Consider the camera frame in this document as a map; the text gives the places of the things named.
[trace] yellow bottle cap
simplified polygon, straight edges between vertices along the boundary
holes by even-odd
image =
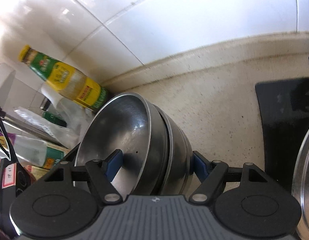
[[[23,48],[22,48],[22,50],[20,51],[20,53],[19,53],[19,56],[18,56],[18,60],[19,61],[23,61],[23,59],[24,59],[24,57],[26,56],[26,54],[28,53],[28,51],[29,51],[29,49],[30,49],[31,47],[27,44],[27,45],[25,45]]]

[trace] green and yellow bottle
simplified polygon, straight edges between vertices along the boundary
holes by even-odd
[[[60,95],[97,112],[112,95],[80,70],[26,45],[19,60]]]

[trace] metal rod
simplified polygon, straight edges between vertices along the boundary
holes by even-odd
[[[46,132],[44,132],[40,129],[37,129],[36,127],[33,127],[33,126],[31,126],[31,125],[29,125],[25,122],[22,122],[22,121],[18,120],[17,118],[12,117],[8,114],[5,115],[5,117],[3,118],[2,121],[4,123],[12,126],[13,128],[16,128],[20,131],[34,135],[34,136],[36,136],[36,137],[38,137],[38,138],[40,138],[40,139],[42,139],[46,142],[50,142],[50,143],[53,143],[55,145],[64,147],[60,142],[58,142],[55,138],[53,138],[52,136],[50,136]]]

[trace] price tag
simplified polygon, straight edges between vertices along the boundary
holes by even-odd
[[[8,165],[4,170],[2,188],[16,185],[16,163]]]

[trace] stacked metal bowl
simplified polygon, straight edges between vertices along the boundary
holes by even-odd
[[[79,146],[76,165],[105,159],[115,149],[123,166],[111,182],[125,198],[186,192],[193,174],[192,148],[184,132],[159,107],[136,93],[122,93],[97,113]],[[76,183],[88,190],[87,184]]]

